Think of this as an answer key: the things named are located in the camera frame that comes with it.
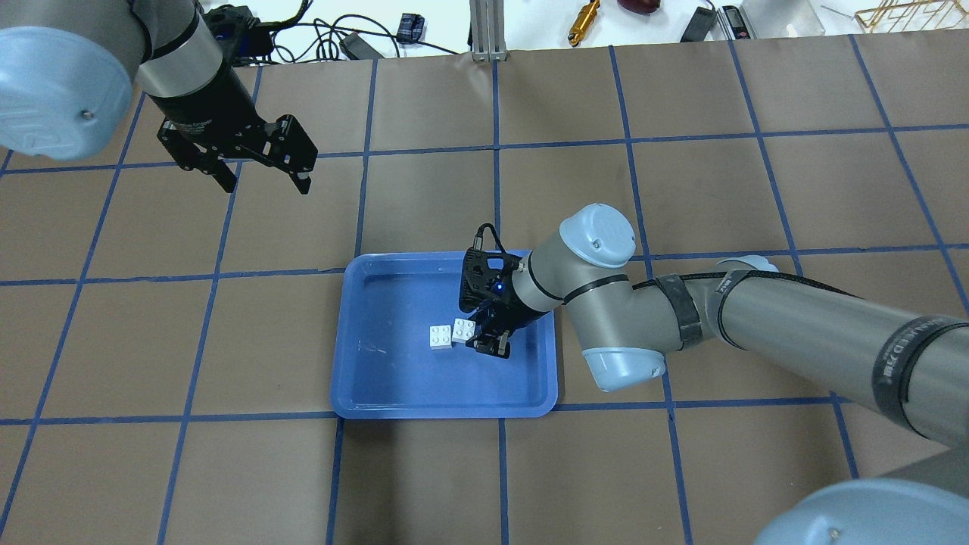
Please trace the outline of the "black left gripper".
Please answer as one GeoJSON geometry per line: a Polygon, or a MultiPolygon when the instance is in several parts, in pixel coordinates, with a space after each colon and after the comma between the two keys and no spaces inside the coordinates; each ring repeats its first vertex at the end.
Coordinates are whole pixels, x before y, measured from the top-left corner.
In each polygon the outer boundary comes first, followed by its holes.
{"type": "Polygon", "coordinates": [[[287,173],[298,193],[309,194],[317,146],[294,115],[264,120],[236,73],[216,73],[184,96],[157,98],[157,107],[165,117],[157,139],[179,168],[200,170],[232,194],[238,177],[227,161],[252,160],[287,173]]]}

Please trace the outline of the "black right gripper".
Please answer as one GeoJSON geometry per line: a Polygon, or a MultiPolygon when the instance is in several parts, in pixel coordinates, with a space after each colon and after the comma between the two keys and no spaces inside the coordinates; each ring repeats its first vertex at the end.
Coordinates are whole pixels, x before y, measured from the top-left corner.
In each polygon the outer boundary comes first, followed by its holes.
{"type": "Polygon", "coordinates": [[[512,253],[467,251],[463,258],[458,308],[461,319],[475,323],[475,335],[465,341],[478,354],[511,358],[513,332],[542,318],[527,307],[513,288],[513,273],[522,258],[512,253]]]}

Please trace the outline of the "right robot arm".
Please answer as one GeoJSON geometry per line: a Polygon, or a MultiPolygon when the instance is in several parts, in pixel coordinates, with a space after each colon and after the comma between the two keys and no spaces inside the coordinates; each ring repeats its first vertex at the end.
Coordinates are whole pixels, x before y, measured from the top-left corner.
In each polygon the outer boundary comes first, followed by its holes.
{"type": "Polygon", "coordinates": [[[966,320],[881,306],[758,255],[632,284],[633,228],[606,204],[582,207],[523,257],[485,251],[493,228],[478,228],[458,292],[475,351],[506,358],[516,331],[563,307],[598,388],[615,392],[663,375],[668,354],[716,338],[947,447],[817,490],[766,525],[758,544],[967,542],[966,320]]]}

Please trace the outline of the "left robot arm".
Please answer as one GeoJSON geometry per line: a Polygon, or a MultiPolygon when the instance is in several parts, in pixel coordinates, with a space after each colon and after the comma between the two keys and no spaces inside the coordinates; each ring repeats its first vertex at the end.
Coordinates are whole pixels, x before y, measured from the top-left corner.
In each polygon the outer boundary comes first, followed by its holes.
{"type": "Polygon", "coordinates": [[[264,120],[198,1],[4,1],[2,145],[73,161],[99,153],[134,94],[159,107],[157,139],[183,170],[232,193],[229,159],[287,173],[302,195],[318,149],[300,121],[264,120]]]}

